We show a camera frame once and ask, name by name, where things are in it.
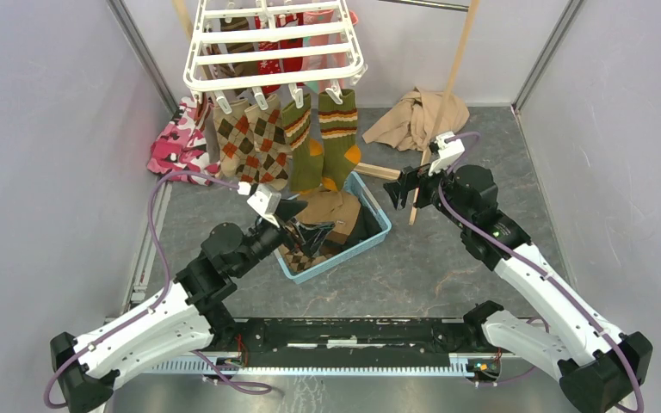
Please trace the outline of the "tan brown sock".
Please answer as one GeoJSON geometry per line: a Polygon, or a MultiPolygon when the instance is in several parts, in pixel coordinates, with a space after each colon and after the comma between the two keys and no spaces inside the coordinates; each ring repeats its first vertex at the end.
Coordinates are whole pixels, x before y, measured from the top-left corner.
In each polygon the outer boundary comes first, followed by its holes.
{"type": "Polygon", "coordinates": [[[307,202],[306,209],[297,215],[301,223],[332,222],[335,224],[332,232],[340,233],[343,238],[351,233],[361,208],[358,198],[346,191],[319,189],[299,194],[297,200],[307,202]]]}

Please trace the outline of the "beige cloth pile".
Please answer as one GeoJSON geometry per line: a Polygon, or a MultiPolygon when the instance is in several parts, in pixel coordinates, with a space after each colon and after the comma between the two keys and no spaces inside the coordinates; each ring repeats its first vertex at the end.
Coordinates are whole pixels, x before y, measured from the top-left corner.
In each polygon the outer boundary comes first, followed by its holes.
{"type": "MultiPolygon", "coordinates": [[[[423,151],[429,143],[428,137],[433,132],[442,103],[442,92],[415,88],[381,116],[362,134],[362,138],[367,144],[388,145],[398,151],[423,151]]],[[[458,96],[451,94],[437,131],[457,133],[467,123],[469,116],[467,105],[458,96]]]]}

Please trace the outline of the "argyle sock in basket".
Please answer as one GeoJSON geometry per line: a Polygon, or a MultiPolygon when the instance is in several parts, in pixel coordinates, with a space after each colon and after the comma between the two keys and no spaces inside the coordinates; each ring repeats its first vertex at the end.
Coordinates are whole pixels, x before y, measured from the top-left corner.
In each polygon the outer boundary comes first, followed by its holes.
{"type": "Polygon", "coordinates": [[[333,257],[333,255],[330,253],[330,250],[324,246],[324,244],[322,244],[318,254],[313,258],[304,256],[299,251],[292,252],[284,245],[279,247],[279,251],[284,262],[296,274],[306,271],[307,269],[312,268],[321,262],[325,262],[333,257]]]}

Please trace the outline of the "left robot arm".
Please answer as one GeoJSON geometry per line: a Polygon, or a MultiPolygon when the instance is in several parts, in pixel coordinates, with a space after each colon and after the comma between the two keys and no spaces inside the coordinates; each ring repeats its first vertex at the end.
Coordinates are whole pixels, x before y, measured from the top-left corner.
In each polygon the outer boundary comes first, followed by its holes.
{"type": "Polygon", "coordinates": [[[215,226],[200,254],[152,298],[91,332],[55,336],[48,387],[61,390],[61,407],[91,412],[163,361],[209,346],[228,349],[236,328],[223,301],[236,291],[236,279],[281,246],[312,257],[333,231],[332,222],[300,222],[306,206],[303,200],[280,200],[271,220],[258,218],[247,230],[233,223],[215,226]]]}

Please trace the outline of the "argyle sock left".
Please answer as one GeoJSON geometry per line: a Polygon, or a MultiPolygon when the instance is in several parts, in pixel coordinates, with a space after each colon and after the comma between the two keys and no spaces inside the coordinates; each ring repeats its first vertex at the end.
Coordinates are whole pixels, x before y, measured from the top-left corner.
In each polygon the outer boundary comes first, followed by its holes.
{"type": "Polygon", "coordinates": [[[253,150],[248,138],[249,122],[245,110],[250,103],[245,98],[230,103],[230,113],[217,107],[213,112],[213,124],[219,145],[219,160],[224,176],[234,177],[242,172],[247,156],[253,150]]]}

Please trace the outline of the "black sock in basket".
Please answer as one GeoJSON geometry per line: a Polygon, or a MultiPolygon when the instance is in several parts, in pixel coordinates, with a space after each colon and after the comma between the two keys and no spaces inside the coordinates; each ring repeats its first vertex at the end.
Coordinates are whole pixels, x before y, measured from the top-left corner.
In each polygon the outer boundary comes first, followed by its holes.
{"type": "Polygon", "coordinates": [[[324,246],[330,248],[333,254],[338,254],[349,250],[359,243],[367,241],[369,238],[382,232],[378,220],[373,212],[364,205],[361,205],[355,226],[351,233],[343,238],[340,233],[332,232],[324,241],[324,246]]]}

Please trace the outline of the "brown striped sock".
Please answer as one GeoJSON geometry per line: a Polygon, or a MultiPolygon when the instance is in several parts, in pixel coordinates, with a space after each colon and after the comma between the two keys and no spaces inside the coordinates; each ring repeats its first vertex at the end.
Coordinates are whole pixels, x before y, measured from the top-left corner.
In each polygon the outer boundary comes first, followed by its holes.
{"type": "MultiPolygon", "coordinates": [[[[245,17],[235,17],[227,22],[224,18],[219,19],[220,31],[246,31],[250,29],[249,21],[245,17]]],[[[236,42],[225,44],[226,54],[254,52],[256,50],[253,43],[236,42]]],[[[234,78],[251,77],[259,74],[256,61],[232,62],[230,64],[218,64],[209,66],[212,78],[234,78]]]]}

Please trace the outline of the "pink camouflage cloth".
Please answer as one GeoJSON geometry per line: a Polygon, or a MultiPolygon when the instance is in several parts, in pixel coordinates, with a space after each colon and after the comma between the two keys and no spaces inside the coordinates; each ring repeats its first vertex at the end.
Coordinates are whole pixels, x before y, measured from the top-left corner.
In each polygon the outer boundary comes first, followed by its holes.
{"type": "Polygon", "coordinates": [[[178,170],[216,176],[219,164],[210,160],[204,133],[210,107],[183,97],[169,123],[154,140],[146,168],[164,176],[178,170]]]}

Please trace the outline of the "green striped sock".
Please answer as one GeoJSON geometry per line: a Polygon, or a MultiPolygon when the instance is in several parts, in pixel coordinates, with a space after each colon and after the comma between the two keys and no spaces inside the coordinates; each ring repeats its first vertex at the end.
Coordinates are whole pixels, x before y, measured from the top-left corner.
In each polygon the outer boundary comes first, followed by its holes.
{"type": "Polygon", "coordinates": [[[311,107],[311,95],[304,94],[301,107],[290,102],[281,111],[282,127],[293,156],[289,186],[295,193],[312,191],[322,181],[324,148],[310,136],[311,107]]]}
{"type": "Polygon", "coordinates": [[[361,161],[356,144],[358,110],[353,89],[341,90],[341,103],[327,92],[318,95],[318,122],[324,146],[321,182],[330,191],[339,191],[361,161]]]}

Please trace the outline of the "green striped sock left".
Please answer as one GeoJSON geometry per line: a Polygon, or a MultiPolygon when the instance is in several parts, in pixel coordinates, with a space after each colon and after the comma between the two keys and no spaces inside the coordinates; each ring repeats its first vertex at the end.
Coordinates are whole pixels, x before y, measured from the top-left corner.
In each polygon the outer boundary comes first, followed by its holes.
{"type": "Polygon", "coordinates": [[[293,156],[289,186],[295,193],[312,191],[322,181],[324,148],[310,136],[311,107],[311,95],[304,94],[301,107],[290,102],[281,111],[282,127],[293,156]]]}

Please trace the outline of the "pink sock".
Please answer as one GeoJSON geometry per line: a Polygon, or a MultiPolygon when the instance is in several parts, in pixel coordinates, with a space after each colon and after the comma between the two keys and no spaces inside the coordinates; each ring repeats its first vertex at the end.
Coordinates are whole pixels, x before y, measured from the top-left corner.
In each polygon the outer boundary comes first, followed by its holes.
{"type": "MultiPolygon", "coordinates": [[[[323,9],[320,11],[308,11],[303,14],[304,25],[315,25],[321,23],[330,23],[334,21],[335,11],[333,9],[323,9]]],[[[329,44],[340,43],[342,40],[340,34],[323,34],[318,36],[305,37],[303,47],[326,46],[329,44]]],[[[345,53],[319,54],[302,59],[301,70],[319,70],[327,68],[343,67],[348,63],[345,53]]],[[[306,87],[314,93],[325,91],[331,85],[327,80],[313,81],[306,83],[306,87]]]]}

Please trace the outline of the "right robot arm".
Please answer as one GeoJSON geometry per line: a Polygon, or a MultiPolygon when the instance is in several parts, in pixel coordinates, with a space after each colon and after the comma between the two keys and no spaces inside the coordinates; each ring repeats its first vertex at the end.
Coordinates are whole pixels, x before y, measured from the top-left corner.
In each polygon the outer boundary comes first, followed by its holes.
{"type": "Polygon", "coordinates": [[[549,327],[534,327],[486,301],[464,316],[462,337],[470,349],[492,346],[523,358],[556,380],[580,412],[627,412],[628,397],[634,398],[633,412],[644,411],[641,386],[652,343],[609,322],[557,274],[527,232],[499,209],[490,170],[407,167],[384,189],[397,209],[418,190],[415,206],[433,206],[459,227],[466,251],[514,287],[549,327]]]}

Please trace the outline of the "white plastic clip hanger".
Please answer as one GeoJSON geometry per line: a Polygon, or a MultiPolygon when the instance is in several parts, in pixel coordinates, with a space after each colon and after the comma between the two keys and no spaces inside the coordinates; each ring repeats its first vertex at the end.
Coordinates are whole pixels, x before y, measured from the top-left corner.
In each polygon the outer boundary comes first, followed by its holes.
{"type": "Polygon", "coordinates": [[[182,80],[197,101],[210,97],[225,113],[226,92],[248,89],[260,108],[267,108],[263,88],[287,86],[296,107],[304,103],[302,85],[319,83],[334,102],[344,85],[354,86],[368,65],[355,33],[353,15],[344,1],[254,1],[240,8],[232,1],[200,1],[190,18],[182,2],[174,3],[188,36],[182,80]],[[333,59],[327,68],[222,77],[223,65],[281,63],[286,59],[333,59]]]}

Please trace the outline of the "green striped sock right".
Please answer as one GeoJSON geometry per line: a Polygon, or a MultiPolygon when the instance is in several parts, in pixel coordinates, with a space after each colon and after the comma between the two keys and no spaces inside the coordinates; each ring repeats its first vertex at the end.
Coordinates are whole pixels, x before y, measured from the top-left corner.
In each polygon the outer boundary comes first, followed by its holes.
{"type": "Polygon", "coordinates": [[[341,90],[341,103],[327,92],[318,95],[318,122],[324,146],[321,182],[330,191],[339,191],[361,161],[356,144],[358,110],[353,89],[341,90]]]}

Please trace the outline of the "red snowflake sock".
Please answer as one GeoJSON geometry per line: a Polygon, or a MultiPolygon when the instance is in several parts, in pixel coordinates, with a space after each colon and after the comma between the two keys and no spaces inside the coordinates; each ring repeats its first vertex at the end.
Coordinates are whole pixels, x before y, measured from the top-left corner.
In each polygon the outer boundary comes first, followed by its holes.
{"type": "MultiPolygon", "coordinates": [[[[278,15],[275,18],[275,25],[278,28],[286,26],[297,27],[304,24],[304,17],[301,13],[278,15]]],[[[279,40],[276,42],[261,41],[258,43],[260,52],[276,51],[300,48],[303,46],[301,38],[279,40]]],[[[285,73],[300,71],[303,63],[302,57],[293,57],[288,59],[264,59],[257,62],[259,75],[268,75],[276,73],[285,73]]]]}

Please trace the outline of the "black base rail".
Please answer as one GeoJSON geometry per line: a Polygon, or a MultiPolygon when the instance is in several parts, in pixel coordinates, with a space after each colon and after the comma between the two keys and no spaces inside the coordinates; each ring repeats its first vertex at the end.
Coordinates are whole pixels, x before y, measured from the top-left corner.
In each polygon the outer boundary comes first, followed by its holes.
{"type": "Polygon", "coordinates": [[[444,367],[450,355],[492,359],[499,349],[459,318],[250,317],[206,348],[244,351],[247,367],[444,367]]]}

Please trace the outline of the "blue plastic basket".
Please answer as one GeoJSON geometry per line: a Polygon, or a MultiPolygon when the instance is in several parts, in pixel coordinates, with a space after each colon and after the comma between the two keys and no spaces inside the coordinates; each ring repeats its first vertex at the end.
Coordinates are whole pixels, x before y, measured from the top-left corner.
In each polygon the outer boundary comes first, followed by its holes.
{"type": "Polygon", "coordinates": [[[324,188],[299,194],[294,200],[307,203],[299,215],[307,225],[334,225],[321,243],[315,256],[309,258],[301,251],[291,252],[281,247],[275,252],[284,275],[296,284],[330,270],[383,242],[392,223],[372,195],[360,175],[351,173],[343,189],[324,188]]]}

